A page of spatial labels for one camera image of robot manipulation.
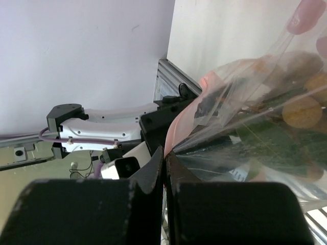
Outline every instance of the green object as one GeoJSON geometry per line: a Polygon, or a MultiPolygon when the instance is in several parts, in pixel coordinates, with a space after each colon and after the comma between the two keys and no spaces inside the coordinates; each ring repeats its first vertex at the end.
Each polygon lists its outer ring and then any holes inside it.
{"type": "Polygon", "coordinates": [[[289,99],[291,99],[295,96],[298,96],[300,94],[303,94],[303,93],[304,93],[303,88],[298,88],[298,89],[294,89],[294,90],[288,91],[286,93],[280,94],[279,96],[276,96],[274,98],[263,101],[262,102],[262,104],[264,105],[263,109],[268,110],[269,108],[280,107],[280,105],[282,105],[289,99]]]}
{"type": "Polygon", "coordinates": [[[249,173],[248,173],[245,181],[250,181],[250,180],[254,179],[256,176],[258,176],[258,174],[261,171],[261,167],[262,167],[262,164],[260,162],[258,162],[256,159],[251,159],[250,170],[249,170],[249,173]]]}
{"type": "Polygon", "coordinates": [[[296,130],[311,162],[327,170],[327,135],[310,130],[296,130]]]}
{"type": "Polygon", "coordinates": [[[300,150],[301,144],[280,124],[263,117],[240,125],[237,133],[249,157],[255,161],[280,172],[307,176],[308,166],[300,150]]]}

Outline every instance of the clear plastic bag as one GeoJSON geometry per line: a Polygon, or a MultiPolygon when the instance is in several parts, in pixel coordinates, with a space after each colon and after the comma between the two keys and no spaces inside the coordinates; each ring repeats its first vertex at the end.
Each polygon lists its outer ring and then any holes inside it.
{"type": "Polygon", "coordinates": [[[201,79],[165,154],[205,181],[282,182],[304,211],[326,206],[326,61],[326,2],[302,0],[267,55],[201,79]]]}

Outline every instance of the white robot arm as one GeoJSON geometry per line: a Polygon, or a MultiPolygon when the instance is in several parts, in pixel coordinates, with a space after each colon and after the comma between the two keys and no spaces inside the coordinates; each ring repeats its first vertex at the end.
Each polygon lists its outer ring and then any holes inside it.
{"type": "MultiPolygon", "coordinates": [[[[62,130],[59,132],[62,139],[92,139],[129,141],[141,139],[139,119],[142,115],[156,111],[158,104],[149,103],[140,107],[122,110],[93,110],[86,109],[87,120],[70,118],[61,123],[62,130]]],[[[115,145],[103,143],[79,143],[78,141],[62,143],[66,152],[75,151],[102,151],[111,149],[115,145]]]]}

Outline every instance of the cable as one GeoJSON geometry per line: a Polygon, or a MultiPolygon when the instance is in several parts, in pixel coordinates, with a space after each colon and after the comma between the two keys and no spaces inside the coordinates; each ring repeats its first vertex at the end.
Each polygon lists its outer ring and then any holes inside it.
{"type": "Polygon", "coordinates": [[[43,134],[48,131],[49,128],[45,128],[40,131],[39,133],[39,139],[47,142],[53,142],[53,143],[85,143],[85,144],[106,144],[106,145],[114,145],[115,141],[114,140],[105,140],[105,139],[51,139],[51,138],[46,138],[43,136],[43,134]]]}
{"type": "Polygon", "coordinates": [[[221,174],[220,172],[205,170],[205,169],[201,169],[201,168],[188,168],[188,170],[198,170],[198,171],[204,171],[204,172],[208,172],[208,173],[212,173],[212,174],[219,174],[219,175],[221,174]]]}
{"type": "Polygon", "coordinates": [[[98,179],[100,177],[101,168],[102,168],[103,164],[104,163],[102,161],[99,161],[98,166],[94,171],[94,178],[98,179]]]}
{"type": "Polygon", "coordinates": [[[93,169],[93,158],[92,158],[92,153],[93,153],[93,151],[90,151],[90,158],[91,158],[91,163],[90,163],[90,165],[89,165],[87,168],[85,168],[85,169],[73,169],[73,168],[69,169],[69,172],[71,172],[71,174],[69,175],[69,178],[71,178],[72,175],[73,175],[74,173],[79,174],[81,177],[83,177],[83,178],[85,178],[85,179],[91,175],[91,172],[92,172],[92,169],[93,169]],[[86,170],[88,170],[88,169],[90,169],[90,171],[89,171],[88,174],[86,174],[86,175],[82,175],[82,174],[79,172],[79,171],[86,171],[86,170]]]}

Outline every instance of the transparent plastic wrap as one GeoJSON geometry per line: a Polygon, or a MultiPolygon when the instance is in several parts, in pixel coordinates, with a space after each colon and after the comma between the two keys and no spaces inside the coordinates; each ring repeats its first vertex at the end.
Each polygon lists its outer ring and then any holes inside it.
{"type": "Polygon", "coordinates": [[[303,211],[327,206],[326,65],[326,2],[303,0],[266,55],[201,79],[165,154],[205,181],[282,182],[303,211]]]}

